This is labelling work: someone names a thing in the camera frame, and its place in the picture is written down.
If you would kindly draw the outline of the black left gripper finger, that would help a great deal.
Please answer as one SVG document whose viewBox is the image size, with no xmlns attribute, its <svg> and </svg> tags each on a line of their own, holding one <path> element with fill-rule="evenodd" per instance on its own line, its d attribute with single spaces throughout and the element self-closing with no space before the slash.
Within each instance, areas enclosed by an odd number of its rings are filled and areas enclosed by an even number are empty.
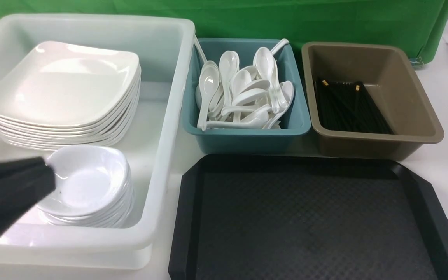
<svg viewBox="0 0 448 280">
<path fill-rule="evenodd" d="M 55 190 L 55 172 L 42 157 L 0 162 L 0 237 Z"/>
</svg>

